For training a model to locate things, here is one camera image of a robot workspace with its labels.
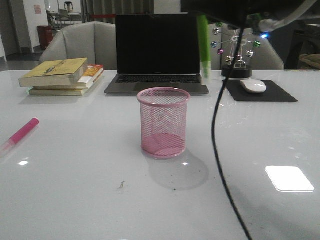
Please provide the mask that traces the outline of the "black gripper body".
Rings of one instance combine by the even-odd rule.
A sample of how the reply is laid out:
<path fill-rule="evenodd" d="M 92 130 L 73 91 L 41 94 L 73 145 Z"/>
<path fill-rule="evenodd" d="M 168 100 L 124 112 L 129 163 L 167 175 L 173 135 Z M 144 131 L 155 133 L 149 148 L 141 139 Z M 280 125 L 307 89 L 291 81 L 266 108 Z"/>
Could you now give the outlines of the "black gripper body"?
<path fill-rule="evenodd" d="M 249 16 L 262 20 L 283 20 L 303 15 L 310 8 L 309 0 L 182 0 L 182 12 L 206 15 L 211 21 L 236 27 L 245 25 Z"/>

